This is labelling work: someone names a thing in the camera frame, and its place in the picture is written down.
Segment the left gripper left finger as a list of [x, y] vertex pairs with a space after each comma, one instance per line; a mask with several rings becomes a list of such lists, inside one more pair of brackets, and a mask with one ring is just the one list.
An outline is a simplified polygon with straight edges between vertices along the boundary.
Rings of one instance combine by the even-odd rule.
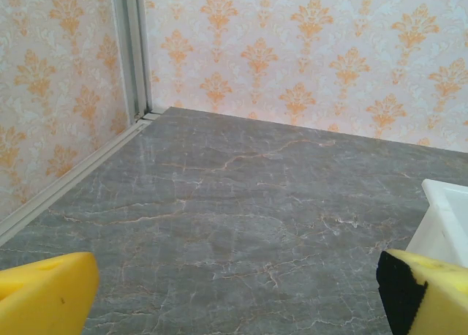
[[80, 334], [99, 285], [90, 252], [75, 252], [1, 271], [1, 333]]

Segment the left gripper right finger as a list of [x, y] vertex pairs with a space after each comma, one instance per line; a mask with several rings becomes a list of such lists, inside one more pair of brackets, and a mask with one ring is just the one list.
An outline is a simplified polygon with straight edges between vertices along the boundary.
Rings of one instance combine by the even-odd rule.
[[381, 252], [378, 290], [393, 334], [467, 333], [467, 269], [399, 249]]

